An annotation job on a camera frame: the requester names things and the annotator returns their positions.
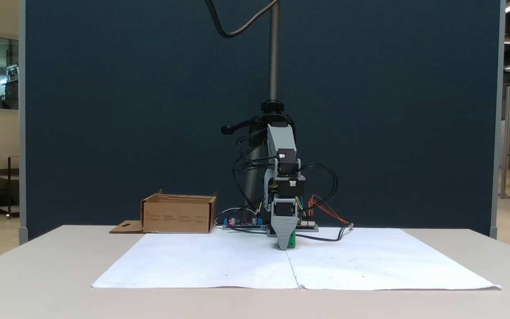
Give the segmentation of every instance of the red wire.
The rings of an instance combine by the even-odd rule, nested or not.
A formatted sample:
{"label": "red wire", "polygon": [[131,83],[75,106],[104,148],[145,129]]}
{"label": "red wire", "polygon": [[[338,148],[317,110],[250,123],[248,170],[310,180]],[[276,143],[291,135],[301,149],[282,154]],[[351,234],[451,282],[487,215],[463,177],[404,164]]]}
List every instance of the red wire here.
{"label": "red wire", "polygon": [[[320,196],[318,195],[312,195],[312,197],[310,198],[310,200],[308,200],[308,206],[311,207],[313,205],[316,205],[316,200],[314,200],[314,196],[316,198],[318,198],[319,200],[322,200],[322,198],[320,198]],[[336,218],[337,220],[340,220],[340,222],[343,222],[344,224],[350,224],[349,222],[347,222],[346,220],[343,220],[340,216],[338,216],[338,214],[336,214],[336,212],[330,207],[330,205],[324,203],[324,205],[326,205],[328,208],[324,208],[322,205],[318,206],[318,208],[320,208],[321,210],[323,210],[326,214],[329,214],[330,216]],[[310,216],[314,216],[314,211],[313,210],[310,210]]]}

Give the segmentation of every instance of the metal shelf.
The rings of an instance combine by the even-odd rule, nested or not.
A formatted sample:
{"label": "metal shelf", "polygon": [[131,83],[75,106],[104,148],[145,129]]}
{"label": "metal shelf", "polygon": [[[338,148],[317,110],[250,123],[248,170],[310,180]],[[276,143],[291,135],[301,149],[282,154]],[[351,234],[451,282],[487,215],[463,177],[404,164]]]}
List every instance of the metal shelf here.
{"label": "metal shelf", "polygon": [[[7,175],[0,175],[0,178],[9,179],[9,176],[7,176]],[[11,180],[19,180],[19,176],[18,175],[11,175]]]}
{"label": "metal shelf", "polygon": [[7,213],[11,213],[11,214],[14,214],[14,213],[18,213],[19,212],[19,205],[13,205],[11,206],[11,211],[8,212],[8,209],[9,207],[8,206],[1,206],[0,207],[0,210],[4,211],[4,212],[7,212]]}

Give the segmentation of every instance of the open cardboard box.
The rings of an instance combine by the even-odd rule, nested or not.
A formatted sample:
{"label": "open cardboard box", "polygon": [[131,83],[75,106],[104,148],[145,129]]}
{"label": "open cardboard box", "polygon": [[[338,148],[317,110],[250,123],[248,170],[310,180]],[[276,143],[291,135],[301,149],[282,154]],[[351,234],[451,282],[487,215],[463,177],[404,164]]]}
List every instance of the open cardboard box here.
{"label": "open cardboard box", "polygon": [[196,233],[214,228],[218,193],[213,196],[154,194],[141,201],[141,220],[126,220],[110,233]]}

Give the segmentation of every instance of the black cable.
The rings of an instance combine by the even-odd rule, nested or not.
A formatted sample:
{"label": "black cable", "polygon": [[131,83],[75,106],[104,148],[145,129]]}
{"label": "black cable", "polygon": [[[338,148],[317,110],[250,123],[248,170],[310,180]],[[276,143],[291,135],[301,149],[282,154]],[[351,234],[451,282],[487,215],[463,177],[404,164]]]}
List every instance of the black cable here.
{"label": "black cable", "polygon": [[210,16],[212,17],[212,21],[214,21],[214,26],[216,26],[216,30],[218,30],[218,33],[223,36],[224,38],[230,39],[234,36],[240,35],[243,31],[247,30],[247,28],[255,22],[260,16],[265,14],[265,12],[269,11],[275,4],[277,4],[279,0],[273,0],[270,4],[268,4],[263,10],[255,14],[251,20],[247,21],[247,23],[242,26],[241,28],[233,31],[233,32],[225,32],[223,28],[221,27],[221,23],[218,18],[218,12],[216,11],[216,8],[214,7],[214,3],[212,0],[206,0],[206,6],[208,6],[208,10],[210,10]]}
{"label": "black cable", "polygon": [[305,169],[317,169],[317,170],[325,171],[328,174],[330,174],[332,176],[332,189],[330,190],[330,193],[328,193],[328,195],[326,197],[324,197],[322,200],[316,202],[316,204],[314,204],[313,206],[309,206],[307,208],[304,208],[303,210],[299,210],[299,212],[306,212],[308,210],[313,210],[314,208],[316,208],[316,207],[324,204],[328,200],[330,200],[334,196],[334,194],[336,194],[336,192],[338,191],[338,176],[334,173],[334,171],[328,169],[326,166],[319,164],[319,163],[310,163],[310,164],[303,165],[300,167],[300,169],[298,171],[303,171]]}
{"label": "black cable", "polygon": [[344,236],[344,230],[346,230],[346,228],[348,228],[348,227],[351,230],[353,228],[353,226],[354,226],[354,224],[347,224],[347,225],[342,226],[342,228],[340,228],[340,232],[338,233],[338,238],[336,238],[336,239],[320,238],[320,237],[313,237],[313,236],[307,236],[307,235],[301,235],[301,234],[296,234],[296,236],[301,237],[301,238],[311,239],[311,240],[319,240],[319,241],[329,241],[329,242],[340,241],[340,240],[342,240],[342,237]]}

